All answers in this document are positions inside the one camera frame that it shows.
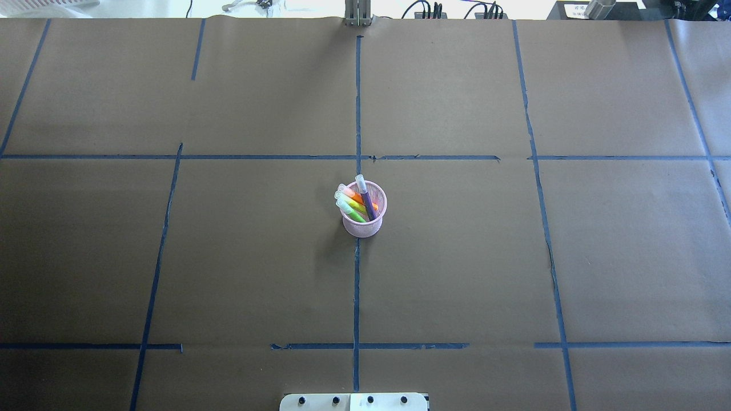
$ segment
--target blue tape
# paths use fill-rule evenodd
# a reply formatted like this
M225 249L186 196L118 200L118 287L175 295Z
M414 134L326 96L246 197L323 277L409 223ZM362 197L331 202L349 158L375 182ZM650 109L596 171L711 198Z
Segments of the blue tape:
M705 161L704 156L538 156L538 160L648 160L648 161Z
M184 160L354 160L356 156L350 155L277 155L277 154L187 154L183 155Z
M469 347L466 342L362 342L361 350L463 350Z
M724 209L724 214L726 214L726 222L728 223L729 227L731 227L731 210L729 210L729 203L726 200L724 189L721 186L721 182L719 180L719 174L716 172L716 166L711 158L711 150L708 148L708 142L705 139L703 127L701 127L700 125L698 112L696 111L695 104L693 103L693 97L691 97L690 95L690 89L688 88L688 83L686 82L685 74L683 73L681 61L678 58L678 51L675 49L675 40L673 40L673 32L672 30L670 30L670 22L668 20L665 21L665 31L667 32L667 41L670 42L670 51L673 53L675 67L678 69L678 75L680 76L681 83L683 84L683 91L685 91L688 105L690 106L690 112L693 115L693 122L695 123L695 128L698 130L698 135L700 136L700 142L703 146L703 152L705 153L705 157L708 160L708 166L711 168L711 176L713 177L713 182L716 184L716 191L719 193L719 198L721 199L721 206Z
M0 343L0 350L139 350L141 344L87 344L77 342L62 343ZM150 344L148 350L179 350L182 344Z
M360 174L360 40L355 39L355 173Z
M556 317L558 319L558 332L561 335L561 351L564 355L564 371L566 372L566 384L569 390L569 403L571 410L576 411L576 396L574 393L574 380L571 373L571 361L569 359L569 349L566 339L566 328L564 327L564 313L561 309L561 293L558 291L558 277L556 276L556 264L553 261L553 246L550 240L550 230L548 229L548 214L546 213L545 201L543 198L543 186L541 185L540 169L538 166L538 153L536 150L536 140L531 124L531 117L528 115L528 89L526 88L526 76L523 71L523 57L520 54L520 42L518 41L518 24L512 21L512 33L515 40L515 55L518 57L518 72L520 74L520 88L523 92L523 107L526 112L526 124L528 126L528 134L531 138L531 155L533 158L533 170L536 176L536 186L538 188L538 203L541 208L541 218L543 219L543 235L545 236L546 246L548 247L548 256L550 258L550 274L553 279L553 300L556 304Z
M570 342L568 348L653 348L653 347L721 347L730 348L731 342L716 341L630 341L630 342ZM558 349L564 345L559 342L537 342L538 350Z
M360 238L355 239L353 289L353 392L360 390Z
M5 152L5 147L7 147L7 142L10 139L10 134L12 133L12 128L15 125L15 119L18 117L18 111L20 111L20 105L23 104L23 98L26 96L26 91L28 90L28 84L31 82L31 76L33 75L33 70L36 68L36 63L38 62L38 56L41 53L41 49L43 48L43 43L45 42L46 34L48 34L48 28L50 27L50 18L46 20L45 27L43 27L43 34L41 34L40 40L38 40L38 47L36 47L36 53L33 55L33 60L31 60L31 66L28 68L28 73L26 74L26 80L23 81L23 87L20 88L20 94L18 95L18 101L15 102L15 108L12 111L12 115L10 116L10 122L7 124L7 129L5 130L5 137L3 137L2 144L0 145L0 159L3 157L3 153Z
M195 76L198 74L198 60L200 59L200 47L203 45L203 32L205 30L205 19L200 21L200 31L198 32L198 46L195 48L195 60L193 60L193 74L190 79L195 81Z
M169 154L8 154L5 158L24 160L174 160L176 156Z
M496 160L500 161L500 157L498 156L431 156L431 155L421 155L417 154L415 156L406 155L406 156L382 156L382 157L375 157L375 156L368 156L369 159L372 159L374 161L378 160Z
M142 335L142 345L140 347L140 357L137 360L137 374L135 375L135 386L132 390L132 400L129 405L130 411L137 408L137 395L140 393L140 382L142 381L142 371L145 365L145 351L148 348L148 340L150 338L150 324L152 323L152 313L155 309L155 297L157 295L157 286L160 280L160 269L162 268L162 253L165 248L165 240L167 239L167 229L170 225L170 209L173 207L173 195L175 194L175 185L178 183L178 171L181 166L181 154L183 152L183 143L178 147L177 158L175 159L175 168L173 169L173 182L170 183L170 195L167 197L167 208L165 210L165 221L162 225L162 235L160 236L160 247L157 251L157 262L155 263L155 276L152 280L152 288L150 291L150 303L147 306L147 317L145 319L145 330Z
M172 154L8 154L6 159L174 160ZM352 155L184 154L183 160L354 160Z
M324 342L311 344L270 345L272 351L281 350L353 350L349 342ZM359 350L462 350L469 347L467 342L360 342Z
M353 344L349 342L324 342L313 344L287 344L283 347L277 344L270 345L272 351L279 350L352 350Z

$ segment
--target pink mesh pen cup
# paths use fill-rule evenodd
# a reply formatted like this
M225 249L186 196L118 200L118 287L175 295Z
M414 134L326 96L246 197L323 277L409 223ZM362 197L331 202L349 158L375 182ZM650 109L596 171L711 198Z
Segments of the pink mesh pen cup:
M340 210L340 214L343 216L343 226L345 226L345 230L350 233L350 235L358 238L366 238L378 233L378 230L380 230L381 224L383 223L383 216L386 214L386 208L388 207L386 193L383 192L383 189L378 184L366 180L365 186L368 187L368 193L371 195L371 201L378 204L378 215L373 221L355 222L345 215L342 210ZM348 188L358 192L358 185L355 181L348 184Z

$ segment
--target green highlighter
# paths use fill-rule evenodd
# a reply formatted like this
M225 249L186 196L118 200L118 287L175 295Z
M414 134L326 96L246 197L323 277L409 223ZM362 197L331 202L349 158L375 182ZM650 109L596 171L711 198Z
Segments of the green highlighter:
M339 198L337 201L335 201L335 205L338 206L338 208L340 208L345 213L345 215L350 217L351 220L355 222L366 222L360 216L360 214L356 210L353 210L353 207L348 205L348 203L346 203L345 200L343 200L342 198Z

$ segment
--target highlighter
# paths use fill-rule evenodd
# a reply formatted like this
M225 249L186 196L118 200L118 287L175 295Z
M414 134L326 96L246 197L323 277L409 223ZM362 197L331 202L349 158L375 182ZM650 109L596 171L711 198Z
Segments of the highlighter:
M338 191L341 191L341 192L345 193L346 196L348 196L348 197L352 198L353 200L357 201L359 204L363 204L363 197L361 197L360 194L358 194L358 193L354 192L353 190L351 190L345 184L340 184L338 186ZM378 204L373 203L373 209L375 211L378 211Z
M363 205L368 212L368 218L373 221L376 219L376 212L373 209L373 202L371 201L371 195L368 193L368 187L366 186L366 180L363 178L363 174L355 176L355 182L358 184L360 196L363 197Z
M352 198L345 195L344 192L336 191L335 192L335 199L340 200L343 199L346 203L348 203L348 206L350 206L353 210L356 210L357 212L361 213L362 215L366 215L368 212L366 211L366 207L363 207L363 204L353 200Z
M366 222L360 216L360 214L358 214L356 210L353 210L353 208L348 205L348 203L346 203L345 200L343 200L342 198L339 198L337 201L335 201L335 205L338 206L338 208L340 208L345 213L345 215L350 217L351 220L355 222Z

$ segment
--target white paper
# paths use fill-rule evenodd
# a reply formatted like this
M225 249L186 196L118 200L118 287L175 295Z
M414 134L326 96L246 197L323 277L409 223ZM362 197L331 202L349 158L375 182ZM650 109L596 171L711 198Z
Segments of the white paper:
M586 4L564 4L566 10L566 17L568 18L582 18L588 20L586 17Z

